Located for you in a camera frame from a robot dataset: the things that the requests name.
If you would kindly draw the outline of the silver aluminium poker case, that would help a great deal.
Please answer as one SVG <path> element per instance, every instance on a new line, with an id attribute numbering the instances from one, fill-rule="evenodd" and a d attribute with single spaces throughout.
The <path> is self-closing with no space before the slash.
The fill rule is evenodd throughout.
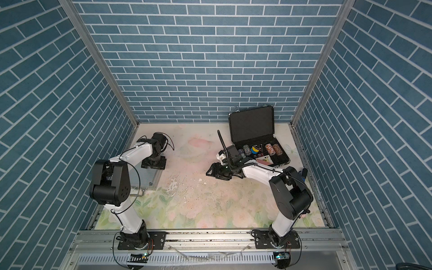
<path id="1" fill-rule="evenodd" d="M 135 166 L 137 171 L 130 165 L 129 167 L 129 179 L 131 185 L 131 196 L 143 196 L 145 191 L 155 191 L 157 189 L 160 177 L 163 170 L 141 168 L 138 165 Z"/>

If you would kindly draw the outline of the black poker set case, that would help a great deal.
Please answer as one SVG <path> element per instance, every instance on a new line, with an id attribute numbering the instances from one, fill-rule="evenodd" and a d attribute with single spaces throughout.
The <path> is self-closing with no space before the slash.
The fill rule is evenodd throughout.
<path id="1" fill-rule="evenodd" d="M 275 114 L 273 106 L 252 108 L 243 111 L 232 112 L 228 115 L 229 131 L 232 143 L 237 149 L 243 149 L 244 145 L 252 148 L 254 145 L 262 144 L 263 152 L 253 154 L 253 159 L 269 156 L 266 151 L 266 144 L 279 144 L 283 150 L 283 155 L 270 156 L 273 167 L 287 165 L 290 158 L 275 136 Z"/>

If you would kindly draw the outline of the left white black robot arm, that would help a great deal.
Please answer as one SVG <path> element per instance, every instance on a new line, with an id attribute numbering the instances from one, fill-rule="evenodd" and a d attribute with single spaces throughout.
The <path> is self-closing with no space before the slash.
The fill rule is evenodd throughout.
<path id="1" fill-rule="evenodd" d="M 120 223 L 120 236 L 129 241 L 147 242 L 145 221 L 133 208 L 130 201 L 131 183 L 129 172 L 143 162 L 154 166 L 163 161 L 161 152 L 165 149 L 154 140 L 135 144 L 134 147 L 108 160 L 98 160 L 93 165 L 90 197 L 116 217 Z"/>

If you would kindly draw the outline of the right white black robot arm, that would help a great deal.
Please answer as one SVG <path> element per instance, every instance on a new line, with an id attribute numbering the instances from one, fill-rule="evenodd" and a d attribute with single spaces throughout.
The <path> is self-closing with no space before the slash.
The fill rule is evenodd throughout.
<path id="1" fill-rule="evenodd" d="M 312 191 L 294 167 L 275 168 L 248 161 L 240 167 L 214 163 L 206 172 L 207 176 L 229 181 L 232 177 L 249 178 L 266 184 L 272 191 L 279 210 L 270 226 L 273 236 L 282 239 L 288 235 L 301 215 L 308 213 L 313 202 Z"/>

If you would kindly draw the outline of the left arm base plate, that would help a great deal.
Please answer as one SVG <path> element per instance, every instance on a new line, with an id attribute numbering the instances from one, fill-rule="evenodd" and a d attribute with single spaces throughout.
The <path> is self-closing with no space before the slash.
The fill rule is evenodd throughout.
<path id="1" fill-rule="evenodd" d="M 119 250 L 162 250 L 167 233 L 164 231 L 146 232 L 145 234 L 125 234 L 116 236 Z"/>

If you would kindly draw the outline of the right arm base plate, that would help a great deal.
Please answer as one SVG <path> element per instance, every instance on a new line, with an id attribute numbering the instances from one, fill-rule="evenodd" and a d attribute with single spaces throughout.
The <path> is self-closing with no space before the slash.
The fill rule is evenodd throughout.
<path id="1" fill-rule="evenodd" d="M 283 237 L 273 231 L 259 229 L 251 230 L 250 234 L 256 249 L 299 249 L 301 247 L 300 237 L 296 231 L 291 231 Z"/>

